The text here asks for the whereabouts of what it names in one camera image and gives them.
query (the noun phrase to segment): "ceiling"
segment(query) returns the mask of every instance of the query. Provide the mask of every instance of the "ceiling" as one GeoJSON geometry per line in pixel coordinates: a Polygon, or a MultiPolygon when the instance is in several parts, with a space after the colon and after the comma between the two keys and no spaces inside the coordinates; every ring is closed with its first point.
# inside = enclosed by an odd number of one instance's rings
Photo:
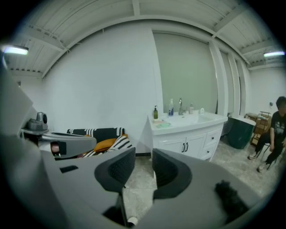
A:
{"type": "Polygon", "coordinates": [[[69,48],[88,35],[138,19],[184,22],[235,49],[250,69],[277,63],[265,51],[281,50],[259,17],[241,0],[48,0],[22,22],[12,41],[27,56],[6,55],[15,76],[43,78],[69,48]]]}

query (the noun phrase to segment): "baseboard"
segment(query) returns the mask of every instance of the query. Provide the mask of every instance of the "baseboard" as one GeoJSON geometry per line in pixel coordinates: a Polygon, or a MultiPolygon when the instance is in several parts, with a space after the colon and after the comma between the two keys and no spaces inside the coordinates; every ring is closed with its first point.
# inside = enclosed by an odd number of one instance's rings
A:
{"type": "Polygon", "coordinates": [[[137,157],[151,157],[151,153],[137,153],[137,157]]]}

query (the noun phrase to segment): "black pants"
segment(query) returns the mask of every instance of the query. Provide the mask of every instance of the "black pants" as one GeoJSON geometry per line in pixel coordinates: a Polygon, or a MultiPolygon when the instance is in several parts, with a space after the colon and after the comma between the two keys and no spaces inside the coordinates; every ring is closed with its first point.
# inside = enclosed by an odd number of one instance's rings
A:
{"type": "MultiPolygon", "coordinates": [[[[267,164],[271,164],[282,152],[283,150],[283,141],[285,137],[274,138],[274,150],[266,159],[267,164]]],[[[270,133],[264,133],[261,135],[260,139],[258,140],[257,146],[255,148],[256,154],[262,150],[263,146],[266,143],[270,143],[270,133]]]]}

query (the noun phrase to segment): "bathroom vanity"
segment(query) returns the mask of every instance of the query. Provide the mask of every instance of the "bathroom vanity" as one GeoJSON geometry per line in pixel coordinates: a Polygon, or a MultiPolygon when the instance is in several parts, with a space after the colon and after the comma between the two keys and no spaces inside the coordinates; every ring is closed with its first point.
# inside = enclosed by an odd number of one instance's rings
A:
{"type": "Polygon", "coordinates": [[[149,116],[153,148],[170,150],[202,160],[212,159],[227,117],[205,112],[159,117],[168,127],[157,127],[149,116]]]}

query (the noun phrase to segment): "person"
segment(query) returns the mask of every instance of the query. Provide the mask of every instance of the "person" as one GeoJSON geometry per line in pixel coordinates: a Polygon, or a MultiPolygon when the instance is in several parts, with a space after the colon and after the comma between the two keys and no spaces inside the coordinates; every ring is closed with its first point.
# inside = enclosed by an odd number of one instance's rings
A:
{"type": "Polygon", "coordinates": [[[270,130],[260,136],[255,152],[248,156],[249,160],[257,157],[266,143],[270,143],[270,155],[266,161],[262,162],[257,171],[263,171],[267,165],[270,165],[281,154],[284,147],[286,147],[286,97],[281,96],[276,101],[278,111],[272,116],[270,130]]]}

